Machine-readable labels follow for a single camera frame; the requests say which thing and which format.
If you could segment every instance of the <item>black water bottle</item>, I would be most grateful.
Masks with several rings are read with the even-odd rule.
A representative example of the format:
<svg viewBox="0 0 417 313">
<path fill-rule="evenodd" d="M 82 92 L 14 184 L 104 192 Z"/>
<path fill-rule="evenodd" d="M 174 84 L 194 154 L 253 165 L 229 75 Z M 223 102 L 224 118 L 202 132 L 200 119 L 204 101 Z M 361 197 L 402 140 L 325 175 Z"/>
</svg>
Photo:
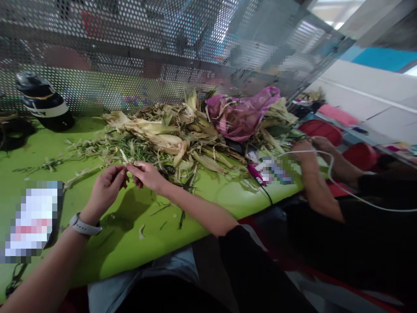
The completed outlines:
<svg viewBox="0 0 417 313">
<path fill-rule="evenodd" d="M 47 80 L 31 72 L 18 73 L 16 78 L 25 107 L 42 125 L 55 132 L 74 126 L 75 120 L 65 100 Z"/>
</svg>

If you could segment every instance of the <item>person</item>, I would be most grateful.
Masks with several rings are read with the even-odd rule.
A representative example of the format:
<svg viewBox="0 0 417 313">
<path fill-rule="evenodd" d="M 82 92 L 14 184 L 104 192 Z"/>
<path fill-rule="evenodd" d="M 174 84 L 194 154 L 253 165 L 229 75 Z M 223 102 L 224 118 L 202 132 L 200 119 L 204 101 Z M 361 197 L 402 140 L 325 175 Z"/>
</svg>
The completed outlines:
<svg viewBox="0 0 417 313">
<path fill-rule="evenodd" d="M 224 208 L 165 180 L 157 169 L 127 165 L 138 188 L 146 185 L 166 197 L 218 238 L 223 265 L 239 311 L 316 312 L 262 248 Z M 96 180 L 79 219 L 96 225 L 126 186 L 124 166 L 110 166 Z M 89 237 L 68 227 L 43 261 L 14 291 L 0 312 L 56 312 Z M 153 262 L 151 268 L 124 272 L 88 287 L 90 312 L 228 312 L 198 286 L 190 249 Z"/>
<path fill-rule="evenodd" d="M 358 191 L 335 199 L 314 150 L 334 158 L 332 176 Z M 415 175 L 369 174 L 349 163 L 324 137 L 292 148 L 301 163 L 308 203 L 284 209 L 291 246 L 311 267 L 361 290 L 379 291 L 415 307 L 417 208 Z M 330 156 L 321 154 L 327 163 Z"/>
</svg>

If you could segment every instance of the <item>blue wall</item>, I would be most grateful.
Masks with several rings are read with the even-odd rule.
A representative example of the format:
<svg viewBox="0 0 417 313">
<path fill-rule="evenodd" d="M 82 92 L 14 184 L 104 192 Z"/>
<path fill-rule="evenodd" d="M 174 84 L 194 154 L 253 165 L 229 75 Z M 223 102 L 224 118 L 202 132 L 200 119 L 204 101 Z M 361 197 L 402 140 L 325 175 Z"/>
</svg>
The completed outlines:
<svg viewBox="0 0 417 313">
<path fill-rule="evenodd" d="M 344 53 L 341 60 L 349 61 L 381 70 L 398 72 L 417 60 L 417 52 L 389 48 L 360 48 L 353 46 Z"/>
</svg>

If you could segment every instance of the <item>bottle label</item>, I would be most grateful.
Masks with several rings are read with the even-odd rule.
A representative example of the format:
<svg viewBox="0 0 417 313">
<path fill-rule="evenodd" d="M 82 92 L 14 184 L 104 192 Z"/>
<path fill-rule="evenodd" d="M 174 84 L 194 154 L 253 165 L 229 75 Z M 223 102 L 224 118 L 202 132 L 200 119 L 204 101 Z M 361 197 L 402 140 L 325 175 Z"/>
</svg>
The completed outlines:
<svg viewBox="0 0 417 313">
<path fill-rule="evenodd" d="M 35 109 L 35 108 L 27 107 L 26 105 L 25 107 L 34 116 L 43 117 L 43 118 L 57 117 L 57 116 L 63 115 L 66 111 L 68 111 L 68 106 L 66 105 L 65 101 L 62 102 L 59 106 L 50 108 L 50 109 Z"/>
</svg>

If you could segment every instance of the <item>black sleeve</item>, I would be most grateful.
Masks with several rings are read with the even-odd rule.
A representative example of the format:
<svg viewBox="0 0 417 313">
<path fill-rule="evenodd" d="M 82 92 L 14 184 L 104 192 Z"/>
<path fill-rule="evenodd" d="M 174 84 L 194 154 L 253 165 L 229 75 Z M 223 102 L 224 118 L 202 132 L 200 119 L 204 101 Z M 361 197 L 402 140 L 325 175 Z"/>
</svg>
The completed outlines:
<svg viewBox="0 0 417 313">
<path fill-rule="evenodd" d="M 365 197 L 380 207 L 391 208 L 388 202 Z M 392 212 L 377 209 L 357 199 L 339 201 L 346 226 L 356 232 L 387 244 L 400 245 L 416 238 L 417 212 Z"/>
<path fill-rule="evenodd" d="M 242 226 L 218 241 L 241 313 L 317 312 Z"/>
<path fill-rule="evenodd" d="M 398 179 L 389 173 L 363 175 L 358 180 L 362 196 L 376 196 L 390 203 L 397 203 L 403 209 L 416 207 L 417 180 Z"/>
</svg>

